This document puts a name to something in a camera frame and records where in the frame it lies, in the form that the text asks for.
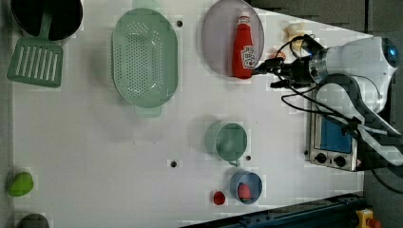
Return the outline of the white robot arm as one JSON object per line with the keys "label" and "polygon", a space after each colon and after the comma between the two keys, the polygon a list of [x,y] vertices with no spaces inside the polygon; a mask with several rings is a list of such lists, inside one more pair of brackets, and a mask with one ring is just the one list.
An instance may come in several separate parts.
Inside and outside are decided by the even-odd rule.
{"label": "white robot arm", "polygon": [[333,119],[343,132],[369,146],[388,164],[402,164],[402,134],[379,116],[388,102],[397,70],[398,53],[387,38],[369,37],[341,46],[323,47],[312,36],[297,36],[307,52],[286,63],[275,56],[253,69],[254,75],[273,73],[273,88],[312,86],[316,114]]}

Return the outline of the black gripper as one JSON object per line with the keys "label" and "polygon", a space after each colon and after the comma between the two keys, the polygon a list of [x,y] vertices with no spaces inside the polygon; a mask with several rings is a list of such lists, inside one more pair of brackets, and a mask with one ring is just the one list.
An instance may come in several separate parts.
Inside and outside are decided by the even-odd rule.
{"label": "black gripper", "polygon": [[253,71],[253,75],[277,73],[280,70],[280,75],[287,80],[277,81],[270,84],[271,88],[291,88],[292,84],[300,86],[309,86],[314,80],[310,74],[310,57],[302,57],[296,59],[292,63],[283,63],[281,57],[267,59]]}

